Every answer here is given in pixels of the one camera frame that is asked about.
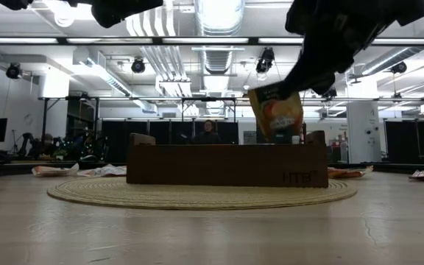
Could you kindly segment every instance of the round woven rug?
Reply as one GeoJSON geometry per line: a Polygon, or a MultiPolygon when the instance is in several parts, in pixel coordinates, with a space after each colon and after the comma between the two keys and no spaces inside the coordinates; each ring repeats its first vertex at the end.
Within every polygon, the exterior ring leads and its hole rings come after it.
{"type": "Polygon", "coordinates": [[[233,210],[310,205],[344,199],[357,190],[330,180],[328,188],[261,188],[192,185],[133,185],[125,177],[72,180],[50,188],[58,199],[126,208],[233,210]]]}

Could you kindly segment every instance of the snack bag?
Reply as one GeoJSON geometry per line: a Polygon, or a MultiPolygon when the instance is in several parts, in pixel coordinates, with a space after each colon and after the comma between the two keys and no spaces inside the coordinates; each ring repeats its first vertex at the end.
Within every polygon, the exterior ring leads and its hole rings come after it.
{"type": "Polygon", "coordinates": [[[290,143],[293,135],[300,135],[303,122],[303,108],[298,92],[283,99],[280,83],[266,85],[248,91],[250,104],[256,121],[268,142],[277,142],[276,136],[284,137],[290,143]]]}

